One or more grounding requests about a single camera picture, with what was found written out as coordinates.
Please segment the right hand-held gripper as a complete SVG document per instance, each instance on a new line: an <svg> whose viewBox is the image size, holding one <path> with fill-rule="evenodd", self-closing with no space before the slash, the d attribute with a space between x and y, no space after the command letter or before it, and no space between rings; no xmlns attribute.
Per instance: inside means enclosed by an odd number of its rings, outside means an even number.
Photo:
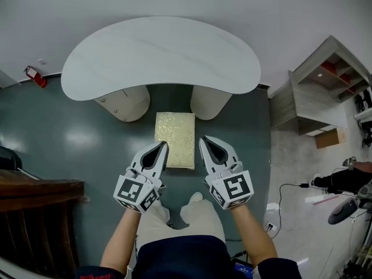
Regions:
<svg viewBox="0 0 372 279"><path fill-rule="evenodd" d="M206 135L199 140L199 150L208 174L205 183L220 207L228 210L249 201L254 195L251 177L238 161L235 149L219 138ZM218 171L219 165L230 166Z"/></svg>

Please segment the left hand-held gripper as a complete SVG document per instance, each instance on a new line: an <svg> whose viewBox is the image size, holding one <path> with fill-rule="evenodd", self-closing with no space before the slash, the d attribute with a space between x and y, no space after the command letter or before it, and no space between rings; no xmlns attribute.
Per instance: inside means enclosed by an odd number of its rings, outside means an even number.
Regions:
<svg viewBox="0 0 372 279"><path fill-rule="evenodd" d="M166 187L160 176L165 171L168 155L169 147L164 141L138 151L131 162L132 169L119 176L113 194L115 200L126 209L145 213Z"/></svg>

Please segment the cream upholstered stool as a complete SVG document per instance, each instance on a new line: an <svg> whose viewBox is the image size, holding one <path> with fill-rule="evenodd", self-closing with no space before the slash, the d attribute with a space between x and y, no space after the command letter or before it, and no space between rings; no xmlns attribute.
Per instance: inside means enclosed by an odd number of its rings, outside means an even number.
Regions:
<svg viewBox="0 0 372 279"><path fill-rule="evenodd" d="M155 142L166 141L169 147L166 167L195 168L195 115L193 113L157 112Z"/></svg>

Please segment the white kidney-shaped vanity desk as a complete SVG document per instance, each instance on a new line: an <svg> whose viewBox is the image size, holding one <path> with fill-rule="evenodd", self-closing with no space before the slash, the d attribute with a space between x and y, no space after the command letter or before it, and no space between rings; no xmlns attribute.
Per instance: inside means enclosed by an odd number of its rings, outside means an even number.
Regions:
<svg viewBox="0 0 372 279"><path fill-rule="evenodd" d="M192 19L152 16L109 25L81 41L63 66L61 85L70 99L96 101L126 122L148 111L149 85L190 85L191 112L211 120L260 78L259 60L240 38Z"/></svg>

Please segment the person's right forearm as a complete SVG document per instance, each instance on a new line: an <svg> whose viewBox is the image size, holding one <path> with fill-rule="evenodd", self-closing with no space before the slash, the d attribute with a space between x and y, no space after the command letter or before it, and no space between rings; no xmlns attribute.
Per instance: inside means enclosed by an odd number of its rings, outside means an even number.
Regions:
<svg viewBox="0 0 372 279"><path fill-rule="evenodd" d="M271 238L246 205L230 209L251 263L256 267L266 259L278 258Z"/></svg>

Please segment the person's left forearm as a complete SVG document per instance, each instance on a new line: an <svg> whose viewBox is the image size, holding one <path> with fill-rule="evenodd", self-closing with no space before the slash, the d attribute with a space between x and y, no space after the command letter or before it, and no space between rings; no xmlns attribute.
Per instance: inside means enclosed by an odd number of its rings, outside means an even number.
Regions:
<svg viewBox="0 0 372 279"><path fill-rule="evenodd" d="M111 236L101 259L100 266L126 275L141 214L127 209Z"/></svg>

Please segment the person's beige trousers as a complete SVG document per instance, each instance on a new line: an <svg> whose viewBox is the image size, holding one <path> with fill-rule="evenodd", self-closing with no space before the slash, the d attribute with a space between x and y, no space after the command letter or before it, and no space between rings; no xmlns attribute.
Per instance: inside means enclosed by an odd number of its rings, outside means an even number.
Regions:
<svg viewBox="0 0 372 279"><path fill-rule="evenodd" d="M137 230L137 249L162 239L194 235L207 235L225 241L222 223L209 200L190 202L181 208L180 216L188 227L181 230L170 228L167 225L169 210L160 201L155 201L141 216Z"/></svg>

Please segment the person's dark shirt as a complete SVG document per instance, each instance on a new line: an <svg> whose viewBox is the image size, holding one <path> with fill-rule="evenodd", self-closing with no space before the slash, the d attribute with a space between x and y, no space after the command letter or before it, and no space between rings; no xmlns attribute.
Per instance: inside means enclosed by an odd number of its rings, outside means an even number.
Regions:
<svg viewBox="0 0 372 279"><path fill-rule="evenodd" d="M302 279L295 261L268 258L255 267L254 279ZM110 267L76 268L75 279L127 279ZM139 249L131 279L248 279L235 268L225 243L209 235L161 239Z"/></svg>

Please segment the grey wooden shelf desk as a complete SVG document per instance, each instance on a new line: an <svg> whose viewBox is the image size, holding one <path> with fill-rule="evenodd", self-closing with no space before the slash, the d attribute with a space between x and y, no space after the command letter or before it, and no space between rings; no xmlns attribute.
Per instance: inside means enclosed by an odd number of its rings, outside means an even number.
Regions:
<svg viewBox="0 0 372 279"><path fill-rule="evenodd" d="M334 36L329 36L269 99L272 128L297 127L315 136L346 128L343 103L367 89L372 76L362 62Z"/></svg>

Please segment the black waist device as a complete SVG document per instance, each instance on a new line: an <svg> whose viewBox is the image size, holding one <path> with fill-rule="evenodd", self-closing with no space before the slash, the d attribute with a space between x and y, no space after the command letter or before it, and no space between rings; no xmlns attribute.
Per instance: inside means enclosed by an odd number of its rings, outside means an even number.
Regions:
<svg viewBox="0 0 372 279"><path fill-rule="evenodd" d="M244 279L253 279L252 264L237 258L233 258L232 262L234 264L234 270L239 274L239 276L243 276Z"/></svg>

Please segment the brown cardboard box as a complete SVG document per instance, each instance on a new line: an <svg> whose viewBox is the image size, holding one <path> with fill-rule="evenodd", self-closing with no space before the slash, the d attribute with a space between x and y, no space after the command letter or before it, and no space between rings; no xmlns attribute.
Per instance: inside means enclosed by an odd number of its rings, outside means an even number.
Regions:
<svg viewBox="0 0 372 279"><path fill-rule="evenodd" d="M342 144L345 141L346 132L344 128L335 128L333 130L329 130L315 136L317 149Z"/></svg>

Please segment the dark wooden slatted furniture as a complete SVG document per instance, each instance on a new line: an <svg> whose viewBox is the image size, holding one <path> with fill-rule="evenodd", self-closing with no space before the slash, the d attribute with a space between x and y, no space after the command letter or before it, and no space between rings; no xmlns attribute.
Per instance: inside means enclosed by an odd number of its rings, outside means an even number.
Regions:
<svg viewBox="0 0 372 279"><path fill-rule="evenodd" d="M79 265L73 209L78 180L36 180L0 170L0 258L54 279L73 279Z"/></svg>

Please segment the black case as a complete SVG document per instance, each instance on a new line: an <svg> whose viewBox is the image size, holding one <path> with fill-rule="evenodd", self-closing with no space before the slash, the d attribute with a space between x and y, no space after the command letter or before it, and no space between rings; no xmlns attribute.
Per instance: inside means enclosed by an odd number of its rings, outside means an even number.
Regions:
<svg viewBox="0 0 372 279"><path fill-rule="evenodd" d="M0 146L0 170L17 171L22 169L22 161L11 149Z"/></svg>

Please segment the red fire extinguisher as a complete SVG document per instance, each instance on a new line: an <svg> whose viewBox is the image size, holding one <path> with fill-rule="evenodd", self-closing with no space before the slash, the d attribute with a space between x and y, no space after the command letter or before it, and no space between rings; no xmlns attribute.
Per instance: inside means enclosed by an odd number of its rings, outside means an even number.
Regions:
<svg viewBox="0 0 372 279"><path fill-rule="evenodd" d="M45 88L47 86L47 79L43 78L43 76L32 66L27 66L24 72L26 76L34 83L36 83L39 87Z"/></svg>

